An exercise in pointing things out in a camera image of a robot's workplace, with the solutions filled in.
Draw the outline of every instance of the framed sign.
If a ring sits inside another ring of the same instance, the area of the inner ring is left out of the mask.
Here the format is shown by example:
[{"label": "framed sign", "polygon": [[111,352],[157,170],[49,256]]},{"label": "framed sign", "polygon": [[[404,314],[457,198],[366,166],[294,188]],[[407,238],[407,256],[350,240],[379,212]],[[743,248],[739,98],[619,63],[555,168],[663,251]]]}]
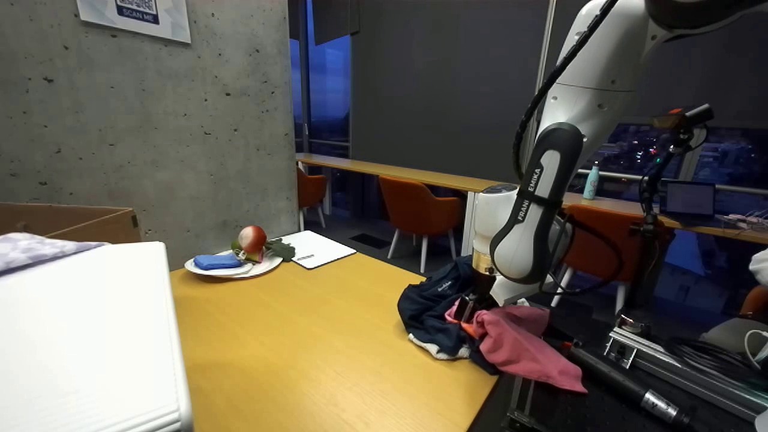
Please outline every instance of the framed sign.
[{"label": "framed sign", "polygon": [[188,0],[77,0],[80,18],[193,42]]}]

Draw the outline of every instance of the brown chair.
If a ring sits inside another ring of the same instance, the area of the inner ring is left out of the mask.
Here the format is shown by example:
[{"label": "brown chair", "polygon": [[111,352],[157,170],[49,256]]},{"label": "brown chair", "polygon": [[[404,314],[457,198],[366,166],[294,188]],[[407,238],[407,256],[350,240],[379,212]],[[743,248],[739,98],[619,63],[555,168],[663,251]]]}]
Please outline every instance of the brown chair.
[{"label": "brown chair", "polygon": [[[599,231],[599,234],[576,227],[575,243],[564,256],[561,278],[558,286],[558,296],[552,298],[549,308],[558,308],[564,287],[571,284],[575,272],[585,274],[596,281],[613,278],[617,284],[615,312],[625,309],[626,287],[636,278],[639,256],[641,256],[641,214],[633,212],[613,212],[611,207],[594,207],[594,204],[570,204],[564,207],[576,224]],[[657,260],[665,256],[667,244],[673,243],[675,231],[671,226],[661,227],[657,238]]]},{"label": "brown chair", "polygon": [[295,185],[297,185],[297,227],[305,231],[308,209],[318,209],[318,219],[321,227],[327,227],[327,219],[321,214],[321,201],[327,197],[327,176],[295,170]]},{"label": "brown chair", "polygon": [[396,227],[387,260],[391,260],[402,232],[422,238],[420,274],[425,274],[431,238],[435,234],[450,234],[452,256],[457,256],[452,231],[461,224],[458,197],[435,197],[431,188],[420,182],[402,182],[391,178],[379,178],[379,188],[389,221]]}]

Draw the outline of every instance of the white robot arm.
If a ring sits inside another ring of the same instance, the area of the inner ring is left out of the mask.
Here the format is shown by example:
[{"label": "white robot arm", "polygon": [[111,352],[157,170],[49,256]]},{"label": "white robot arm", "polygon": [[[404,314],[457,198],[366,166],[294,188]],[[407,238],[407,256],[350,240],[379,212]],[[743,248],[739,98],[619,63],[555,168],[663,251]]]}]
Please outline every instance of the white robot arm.
[{"label": "white robot arm", "polygon": [[489,243],[492,264],[506,284],[546,281],[567,185],[579,160],[594,156],[615,129],[654,50],[671,38],[703,34],[739,14],[767,10],[767,2],[591,0],[579,11],[559,56],[559,66],[567,66],[539,93],[546,108],[536,143],[517,149],[518,197]]}]

